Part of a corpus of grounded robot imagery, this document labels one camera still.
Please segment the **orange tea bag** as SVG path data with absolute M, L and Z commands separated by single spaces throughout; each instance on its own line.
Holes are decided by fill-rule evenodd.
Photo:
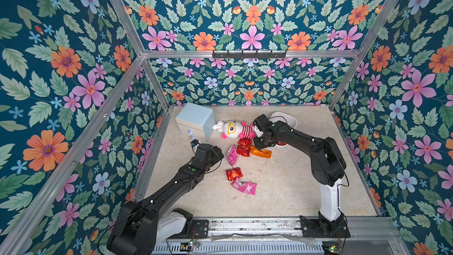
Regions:
M 265 149 L 260 150 L 260 149 L 257 149 L 255 146 L 250 147 L 250 154 L 253 156 L 256 156 L 256 157 L 266 158 L 266 159 L 270 159 L 272 156 L 271 151 L 265 150 Z

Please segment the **pink tea bag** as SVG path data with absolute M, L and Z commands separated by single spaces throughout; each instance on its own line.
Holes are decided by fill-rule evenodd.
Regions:
M 227 161 L 231 166 L 234 166 L 238 159 L 237 146 L 233 145 L 227 152 Z
M 257 184 L 255 184 L 255 183 L 251 183 L 251 182 L 242 183 L 237 178 L 231 183 L 231 186 L 243 194 L 253 195 L 253 196 L 256 195 Z

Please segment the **red tea bag top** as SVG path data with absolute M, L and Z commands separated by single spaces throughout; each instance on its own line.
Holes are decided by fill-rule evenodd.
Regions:
M 238 141 L 237 153 L 243 157 L 250 157 L 252 140 L 249 138 L 242 138 Z

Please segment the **red tea bag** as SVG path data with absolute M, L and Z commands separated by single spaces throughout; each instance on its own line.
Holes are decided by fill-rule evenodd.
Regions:
M 241 171 L 241 169 L 238 167 L 238 168 L 231 168 L 230 170 L 226 170 L 226 177 L 229 181 L 234 181 L 236 180 L 237 178 L 240 179 L 243 177 L 243 173 Z
M 243 157 L 250 157 L 252 140 L 249 138 L 242 138 L 238 141 L 237 153 Z

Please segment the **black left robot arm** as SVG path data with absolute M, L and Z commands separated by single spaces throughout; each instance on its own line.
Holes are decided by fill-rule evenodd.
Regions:
M 222 150 L 199 144 L 191 160 L 151 196 L 127 202 L 120 210 L 106 244 L 115 255 L 149 255 L 168 238 L 190 231 L 193 215 L 183 209 L 164 214 L 186 193 L 193 190 L 212 166 L 224 159 Z

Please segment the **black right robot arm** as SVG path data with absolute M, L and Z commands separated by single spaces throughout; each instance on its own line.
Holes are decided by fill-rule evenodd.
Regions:
M 311 173 L 320 184 L 321 205 L 318 227 L 324 234 L 332 233 L 346 223 L 341 211 L 341 187 L 346 178 L 346 162 L 333 138 L 318 138 L 300 132 L 284 121 L 272 122 L 266 115 L 252 123 L 257 149 L 279 143 L 290 145 L 310 157 Z

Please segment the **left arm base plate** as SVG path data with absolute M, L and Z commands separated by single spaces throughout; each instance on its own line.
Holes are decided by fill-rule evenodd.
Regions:
M 169 239 L 203 239 L 208 237 L 210 222 L 208 220 L 195 219 L 190 212 L 176 208 L 170 216 L 176 217 L 176 227 Z

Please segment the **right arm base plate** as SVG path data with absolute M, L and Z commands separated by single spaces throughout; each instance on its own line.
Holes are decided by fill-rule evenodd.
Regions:
M 348 221 L 344 214 L 341 214 L 333 221 L 329 221 L 320 213 L 318 214 L 318 218 L 315 219 L 300 216 L 300 225 L 304 237 L 350 238 Z

